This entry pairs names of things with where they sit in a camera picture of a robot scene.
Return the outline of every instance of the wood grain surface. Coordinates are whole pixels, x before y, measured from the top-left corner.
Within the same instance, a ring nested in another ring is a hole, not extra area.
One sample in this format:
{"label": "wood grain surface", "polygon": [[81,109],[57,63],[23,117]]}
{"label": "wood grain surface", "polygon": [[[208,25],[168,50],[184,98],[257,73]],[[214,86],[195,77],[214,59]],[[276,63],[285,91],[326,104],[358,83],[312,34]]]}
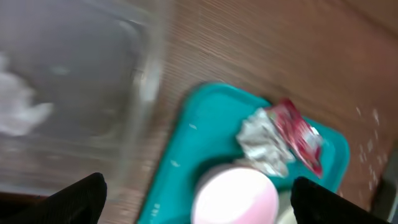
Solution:
{"label": "wood grain surface", "polygon": [[122,200],[107,202],[101,221],[137,218],[181,101],[212,81],[273,102],[289,97],[342,132],[351,160],[338,193],[369,209],[398,135],[398,13],[392,0],[359,2],[176,0],[154,117]]}

